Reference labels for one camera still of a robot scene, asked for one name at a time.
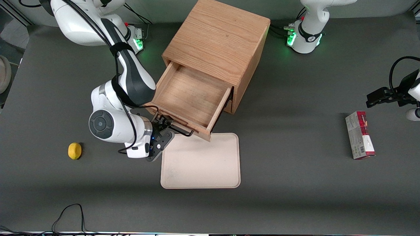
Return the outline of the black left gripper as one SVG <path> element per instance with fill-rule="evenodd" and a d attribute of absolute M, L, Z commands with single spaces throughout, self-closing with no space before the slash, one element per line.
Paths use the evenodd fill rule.
<path fill-rule="evenodd" d="M 390 99 L 396 102 L 399 107 L 408 104 L 416 105 L 420 101 L 420 72 L 416 70 L 405 76 L 400 85 L 396 88 L 397 94 L 387 87 L 381 87 L 366 95 L 366 106 L 371 108 L 378 104 L 390 103 Z"/>

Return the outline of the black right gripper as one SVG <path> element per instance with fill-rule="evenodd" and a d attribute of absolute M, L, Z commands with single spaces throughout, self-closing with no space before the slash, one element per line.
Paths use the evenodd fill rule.
<path fill-rule="evenodd" d="M 174 120 L 164 118 L 161 120 L 153 120 L 152 124 L 152 135 L 150 140 L 151 146 L 163 146 L 163 136 L 172 136 L 171 126 Z"/>

